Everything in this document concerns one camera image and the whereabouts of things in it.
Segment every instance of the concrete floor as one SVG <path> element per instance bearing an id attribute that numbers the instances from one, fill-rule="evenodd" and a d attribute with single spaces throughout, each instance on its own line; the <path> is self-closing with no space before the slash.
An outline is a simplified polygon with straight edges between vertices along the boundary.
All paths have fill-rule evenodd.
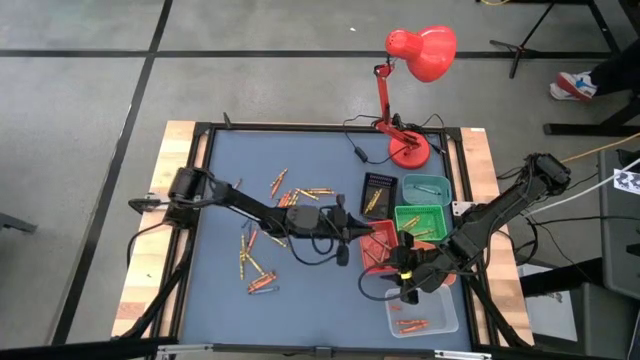
<path id="1" fill-rule="evenodd" d="M 618 40 L 636 38 L 616 1 L 597 1 Z M 5 0 L 0 49 L 147 49 L 162 0 Z M 173 4 L 160 45 L 165 50 L 382 50 L 396 27 L 450 25 L 460 51 L 494 50 L 489 39 L 519 42 L 541 5 L 488 7 L 471 0 L 184 0 Z M 557 6 L 532 38 L 540 50 L 604 51 L 588 9 Z M 0 348 L 47 342 L 62 289 L 124 123 L 142 59 L 0 58 L 0 211 L 39 224 L 34 235 L 0 232 Z M 148 189 L 167 120 L 340 123 L 378 111 L 372 67 L 381 59 L 158 59 L 111 201 L 69 337 L 108 338 L 125 277 L 126 242 L 139 216 L 126 205 Z M 531 152 L 563 158 L 612 141 L 547 137 L 546 122 L 597 122 L 625 94 L 589 105 L 548 95 L 558 71 L 596 62 L 527 61 L 507 77 L 502 60 L 459 60 L 440 81 L 415 81 L 404 65 L 390 78 L 392 110 L 420 123 L 439 113 L 448 126 L 487 128 L 498 172 Z M 595 159 L 571 164 L 575 179 Z M 508 183 L 501 184 L 506 189 Z M 590 194 L 539 219 L 592 215 Z M 599 225 L 550 226 L 574 261 L 600 254 Z M 529 239 L 519 222 L 517 243 Z M 546 235 L 537 259 L 564 265 Z"/>

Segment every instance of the green basket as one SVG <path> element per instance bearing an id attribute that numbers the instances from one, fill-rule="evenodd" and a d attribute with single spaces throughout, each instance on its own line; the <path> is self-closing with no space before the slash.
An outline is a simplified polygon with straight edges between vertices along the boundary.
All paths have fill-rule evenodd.
<path id="1" fill-rule="evenodd" d="M 420 216 L 420 221 L 412 227 L 409 232 L 417 234 L 422 231 L 435 229 L 431 234 L 416 238 L 417 241 L 440 241 L 447 235 L 447 226 L 444 222 L 444 213 L 442 206 L 425 205 L 425 206 L 396 206 L 396 229 L 402 230 L 402 227 L 416 216 Z"/>

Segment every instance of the orange peg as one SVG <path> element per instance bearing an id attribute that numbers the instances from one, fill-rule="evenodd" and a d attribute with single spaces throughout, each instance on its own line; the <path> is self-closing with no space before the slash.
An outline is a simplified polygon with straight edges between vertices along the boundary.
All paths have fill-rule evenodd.
<path id="1" fill-rule="evenodd" d="M 427 324 L 420 324 L 420 325 L 415 325 L 412 327 L 408 327 L 406 329 L 400 329 L 400 334 L 408 334 L 408 333 L 412 333 L 414 331 L 418 331 L 420 329 L 424 329 L 427 327 Z"/>
<path id="2" fill-rule="evenodd" d="M 398 320 L 396 321 L 396 325 L 428 325 L 429 322 L 427 320 Z"/>

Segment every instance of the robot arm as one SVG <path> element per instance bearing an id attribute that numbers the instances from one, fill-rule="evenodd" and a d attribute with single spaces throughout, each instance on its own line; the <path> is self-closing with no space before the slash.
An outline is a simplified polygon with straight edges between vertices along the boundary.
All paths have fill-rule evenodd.
<path id="1" fill-rule="evenodd" d="M 210 198 L 194 200 L 197 189 L 207 184 Z M 172 222 L 184 209 L 216 205 L 229 208 L 256 221 L 260 228 L 273 237 L 302 239 L 335 239 L 340 245 L 337 251 L 338 265 L 345 266 L 349 259 L 347 244 L 372 233 L 373 229 L 344 210 L 344 195 L 338 195 L 336 205 L 317 208 L 298 205 L 290 208 L 268 207 L 254 198 L 234 189 L 229 183 L 218 180 L 205 169 L 180 168 L 169 189 L 171 204 L 165 221 Z"/>
<path id="2" fill-rule="evenodd" d="M 412 249 L 413 237 L 400 232 L 400 246 L 392 249 L 389 261 L 398 269 L 392 280 L 402 288 L 401 300 L 415 304 L 417 288 L 432 292 L 447 274 L 471 271 L 482 259 L 491 234 L 540 197 L 562 194 L 570 173 L 549 154 L 530 155 L 516 183 L 490 203 L 468 209 L 435 250 Z"/>

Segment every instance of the wooden board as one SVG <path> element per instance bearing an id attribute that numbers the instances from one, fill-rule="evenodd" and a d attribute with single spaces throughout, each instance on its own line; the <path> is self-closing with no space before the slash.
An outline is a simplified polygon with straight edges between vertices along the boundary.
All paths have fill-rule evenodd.
<path id="1" fill-rule="evenodd" d="M 479 128 L 462 128 L 460 130 L 473 201 L 487 203 L 500 194 L 487 134 L 484 129 Z M 448 149 L 452 167 L 454 168 L 453 183 L 456 194 L 462 194 L 462 181 L 460 180 L 460 171 L 457 168 L 458 154 L 453 140 L 449 141 Z M 501 230 L 509 233 L 507 226 L 503 226 Z M 491 237 L 491 262 L 487 269 L 487 277 L 491 298 L 500 309 L 502 315 L 523 340 L 533 344 L 533 334 L 529 326 L 529 315 L 527 314 L 524 296 L 520 287 L 520 278 L 518 277 L 516 261 L 513 256 L 513 248 L 509 239 L 503 234 L 495 233 Z M 480 342 L 489 344 L 484 310 L 475 295 L 474 308 L 478 321 Z M 500 343 L 503 346 L 507 346 L 502 336 L 500 336 Z"/>
<path id="2" fill-rule="evenodd" d="M 167 123 L 149 191 L 157 194 L 167 193 L 176 170 L 187 162 L 194 126 L 195 122 L 193 121 L 169 121 Z M 499 194 L 499 190 L 486 134 L 483 129 L 465 128 L 462 129 L 462 136 L 474 200 L 490 201 Z M 201 138 L 195 161 L 197 166 L 202 164 L 204 145 L 204 138 Z M 451 143 L 449 144 L 449 154 L 454 165 L 454 186 L 456 192 L 460 193 L 462 191 L 460 171 L 455 166 L 457 154 Z M 164 211 L 162 210 L 145 213 L 140 223 L 140 229 L 160 222 L 163 216 Z M 137 239 L 112 335 L 120 335 L 129 330 L 157 294 L 168 253 L 170 236 L 171 229 L 168 226 L 162 226 Z M 185 236 L 186 232 L 180 234 L 181 243 L 184 242 Z M 491 265 L 487 273 L 492 298 L 518 334 L 524 340 L 533 343 L 511 244 L 504 236 L 494 235 L 491 251 Z M 176 257 L 179 258 L 180 255 L 181 251 L 178 251 Z M 174 300 L 172 294 L 165 307 L 160 335 L 169 333 Z M 481 310 L 479 302 L 476 301 L 475 306 L 478 309 L 476 316 L 478 317 L 481 342 L 488 344 L 484 312 Z"/>
<path id="3" fill-rule="evenodd" d="M 167 194 L 176 170 L 187 163 L 194 126 L 195 122 L 193 121 L 169 121 L 167 123 L 149 192 Z M 206 142 L 201 139 L 195 160 L 198 166 L 202 164 L 205 144 Z M 164 210 L 144 213 L 140 222 L 140 229 L 161 222 L 163 216 Z M 181 250 L 184 247 L 186 235 L 186 231 L 182 231 L 179 234 L 182 246 L 178 247 L 177 259 L 182 255 Z M 171 227 L 161 226 L 142 234 L 136 240 L 131 264 L 129 265 L 122 296 L 120 297 L 120 305 L 111 330 L 113 336 L 121 335 L 129 330 L 158 293 L 162 271 L 169 250 L 170 237 Z M 172 294 L 167 300 L 160 335 L 169 334 L 174 300 L 175 294 Z M 147 337 L 148 333 L 149 331 L 147 330 L 144 337 Z"/>

